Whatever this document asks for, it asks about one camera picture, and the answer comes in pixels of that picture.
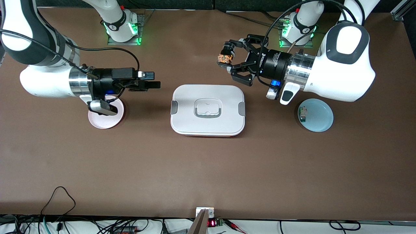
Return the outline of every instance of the small object on plate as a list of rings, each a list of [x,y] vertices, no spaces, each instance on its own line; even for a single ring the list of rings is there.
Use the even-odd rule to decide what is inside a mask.
[[[105,96],[106,100],[116,98],[114,96]],[[118,110],[116,115],[99,115],[95,112],[88,111],[89,122],[96,128],[108,129],[116,126],[124,116],[124,104],[120,99],[111,102],[111,105],[115,106]]]
[[[308,109],[306,109],[305,106],[299,107],[299,120],[301,122],[305,122],[306,121],[306,115],[307,114],[308,114]]]
[[[328,130],[334,122],[334,114],[328,104],[315,98],[307,99],[300,104],[298,117],[300,123],[312,132],[324,132]]]
[[[171,126],[179,134],[230,137],[244,124],[244,94],[236,86],[181,85],[173,93]]]

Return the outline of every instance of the robotic arm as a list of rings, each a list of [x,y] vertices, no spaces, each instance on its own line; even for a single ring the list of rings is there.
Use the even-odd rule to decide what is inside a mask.
[[[100,14],[111,25],[116,25],[115,38],[123,40],[132,37],[132,31],[125,30],[126,22],[121,24],[118,17],[127,17],[128,12],[121,11],[116,1],[100,1],[102,9],[109,11]],[[105,100],[105,95],[120,94],[124,89],[130,91],[147,91],[160,88],[160,82],[154,80],[154,72],[142,72],[134,68],[94,68],[79,66],[79,50],[76,43],[60,34],[38,13],[35,0],[2,0],[2,29],[17,32],[40,42],[59,56],[28,40],[14,34],[2,32],[3,46],[10,56],[23,64],[29,65],[20,74],[22,86],[32,95],[39,97],[79,97],[89,109],[100,115],[116,115],[116,107]]]
[[[379,0],[362,2],[367,17]],[[361,22],[357,3],[345,0],[345,6],[353,12],[357,22]],[[365,94],[375,77],[369,61],[369,34],[363,26],[345,21],[343,16],[340,19],[342,21],[325,35],[317,56],[304,54],[303,50],[292,55],[267,48],[260,55],[260,49],[253,45],[261,45],[264,37],[248,35],[239,41],[225,42],[217,63],[227,69],[233,80],[248,86],[252,85],[257,72],[261,77],[271,79],[266,97],[276,100],[282,90],[280,103],[283,105],[289,104],[300,90],[354,102]],[[246,61],[238,65],[232,65],[235,47],[245,48],[249,53]],[[250,75],[239,74],[247,71]]]

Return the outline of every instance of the brown tabletop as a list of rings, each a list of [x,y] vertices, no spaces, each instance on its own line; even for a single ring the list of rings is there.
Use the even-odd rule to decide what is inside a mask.
[[[79,46],[106,46],[93,9],[41,13]],[[267,21],[260,13],[244,15]],[[337,18],[324,14],[320,30]],[[126,92],[127,115],[108,130],[90,125],[77,98],[27,93],[19,82],[26,66],[7,55],[0,67],[0,213],[38,214],[62,185],[77,202],[71,214],[192,217],[195,207],[211,206],[226,218],[416,220],[416,61],[403,23],[389,13],[371,14],[366,29],[376,78],[362,99],[301,92],[283,106],[265,97],[265,86],[233,82],[216,64],[224,41],[267,27],[219,11],[156,11],[142,45],[125,48],[162,88]],[[316,35],[314,49],[305,51],[315,54],[321,39]],[[278,48],[277,32],[270,40],[269,48]],[[244,50],[236,53],[237,62],[245,59]],[[81,62],[135,66],[118,51],[81,52]],[[175,133],[170,103],[182,84],[238,86],[246,100],[243,132],[229,138]],[[307,98],[332,108],[328,131],[299,126],[295,108]],[[59,191],[46,213],[70,207]]]

